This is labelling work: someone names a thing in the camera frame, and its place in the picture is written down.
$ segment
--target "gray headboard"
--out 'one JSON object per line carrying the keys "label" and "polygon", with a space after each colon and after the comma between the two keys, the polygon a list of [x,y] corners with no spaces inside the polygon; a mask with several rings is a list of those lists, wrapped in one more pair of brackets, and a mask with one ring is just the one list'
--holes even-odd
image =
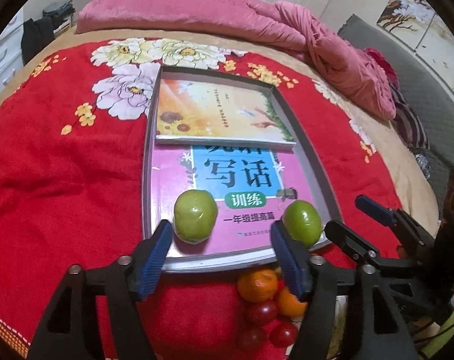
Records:
{"label": "gray headboard", "polygon": [[379,50],[396,71],[400,91],[429,136],[432,152],[454,167],[454,100],[411,52],[396,40],[352,15],[339,36],[353,46]]}

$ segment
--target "green fruit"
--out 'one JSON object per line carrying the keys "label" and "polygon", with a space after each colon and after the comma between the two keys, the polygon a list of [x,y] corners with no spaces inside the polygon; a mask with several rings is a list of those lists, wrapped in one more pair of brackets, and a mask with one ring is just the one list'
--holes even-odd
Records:
{"label": "green fruit", "polygon": [[218,214],[217,204],[208,191],[182,192],[174,205],[174,230],[185,242],[197,244],[212,234]]}
{"label": "green fruit", "polygon": [[282,217],[290,236],[307,247],[315,245],[322,234],[322,220],[315,207],[304,200],[290,204]]}

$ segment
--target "book cover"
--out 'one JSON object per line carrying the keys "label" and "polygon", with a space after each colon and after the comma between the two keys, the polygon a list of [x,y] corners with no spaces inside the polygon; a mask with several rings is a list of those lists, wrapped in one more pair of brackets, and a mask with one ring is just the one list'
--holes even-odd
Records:
{"label": "book cover", "polygon": [[157,142],[283,148],[295,144],[261,92],[197,81],[163,79]]}
{"label": "book cover", "polygon": [[211,237],[202,244],[190,245],[176,238],[168,257],[269,246],[270,226],[291,202],[302,199],[313,203],[308,182],[291,152],[156,145],[151,176],[153,230],[161,219],[173,220],[175,201],[188,189],[212,194],[219,207],[217,222]]}

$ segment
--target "screw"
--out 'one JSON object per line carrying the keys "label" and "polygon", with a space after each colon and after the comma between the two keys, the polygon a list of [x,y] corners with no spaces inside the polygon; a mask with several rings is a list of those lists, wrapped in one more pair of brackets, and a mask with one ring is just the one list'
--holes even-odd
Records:
{"label": "screw", "polygon": [[80,265],[75,264],[69,268],[69,273],[72,274],[79,274],[82,272],[82,267]]}
{"label": "screw", "polygon": [[365,264],[362,266],[362,271],[364,271],[366,274],[370,275],[370,274],[374,274],[375,273],[375,267],[369,265],[369,264]]}
{"label": "screw", "polygon": [[321,266],[321,265],[325,264],[325,258],[322,256],[318,256],[316,254],[313,254],[312,256],[310,256],[310,262],[317,266]]}
{"label": "screw", "polygon": [[127,265],[129,265],[132,262],[132,257],[130,257],[128,255],[121,256],[121,257],[118,258],[117,262],[121,266],[127,266]]}

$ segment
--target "beige bedsheet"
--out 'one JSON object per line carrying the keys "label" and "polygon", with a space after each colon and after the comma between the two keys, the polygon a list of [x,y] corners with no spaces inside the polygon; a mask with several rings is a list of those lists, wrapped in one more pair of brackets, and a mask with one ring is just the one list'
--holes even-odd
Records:
{"label": "beige bedsheet", "polygon": [[[75,29],[72,29],[42,50],[41,53],[30,61],[25,68],[12,79],[7,88],[0,95],[0,105],[5,98],[14,93],[21,83],[27,80],[37,64],[48,55],[58,50],[83,43],[100,42],[107,39],[125,39],[129,37],[165,37],[255,52],[276,60],[300,74],[322,80],[315,70],[306,64],[297,61],[294,57],[281,51],[249,42],[180,31],[108,30],[77,35],[75,34]],[[345,107],[353,114],[357,123],[364,128],[367,135],[373,140],[375,147],[384,159],[404,210],[410,213],[430,234],[436,235],[439,211],[435,196],[430,185],[422,175],[413,155],[402,144],[390,123],[380,123],[348,100],[342,101],[345,103]]]}

